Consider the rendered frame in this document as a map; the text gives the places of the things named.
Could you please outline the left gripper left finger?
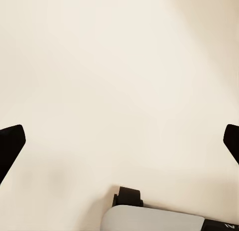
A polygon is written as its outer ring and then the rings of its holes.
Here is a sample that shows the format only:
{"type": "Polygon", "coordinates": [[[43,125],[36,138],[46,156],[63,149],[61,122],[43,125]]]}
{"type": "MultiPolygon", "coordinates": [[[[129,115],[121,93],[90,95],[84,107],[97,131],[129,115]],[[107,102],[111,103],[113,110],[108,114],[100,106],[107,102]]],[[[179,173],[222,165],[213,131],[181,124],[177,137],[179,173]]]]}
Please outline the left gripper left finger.
{"type": "Polygon", "coordinates": [[[26,143],[21,124],[0,130],[0,184],[26,143]]]}

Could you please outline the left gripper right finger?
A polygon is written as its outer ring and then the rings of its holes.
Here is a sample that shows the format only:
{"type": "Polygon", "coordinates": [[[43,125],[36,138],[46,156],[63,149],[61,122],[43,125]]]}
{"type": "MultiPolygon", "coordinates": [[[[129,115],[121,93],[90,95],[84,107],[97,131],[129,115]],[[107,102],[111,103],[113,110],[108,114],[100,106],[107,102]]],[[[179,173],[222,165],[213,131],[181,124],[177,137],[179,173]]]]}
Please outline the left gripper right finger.
{"type": "Polygon", "coordinates": [[[239,164],[239,126],[228,124],[223,142],[239,164]]]}

